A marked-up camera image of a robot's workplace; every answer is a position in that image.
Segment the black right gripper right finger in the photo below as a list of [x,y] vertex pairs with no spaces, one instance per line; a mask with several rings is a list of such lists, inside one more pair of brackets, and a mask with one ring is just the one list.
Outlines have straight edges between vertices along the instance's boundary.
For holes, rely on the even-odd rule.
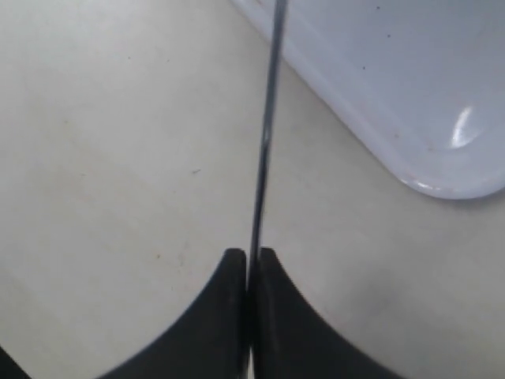
[[305,300],[274,250],[263,248],[252,290],[256,378],[393,378]]

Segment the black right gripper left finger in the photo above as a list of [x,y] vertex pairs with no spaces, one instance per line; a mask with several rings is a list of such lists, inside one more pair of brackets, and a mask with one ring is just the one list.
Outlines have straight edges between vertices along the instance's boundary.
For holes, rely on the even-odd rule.
[[224,252],[188,309],[105,378],[239,378],[244,373],[246,255]]

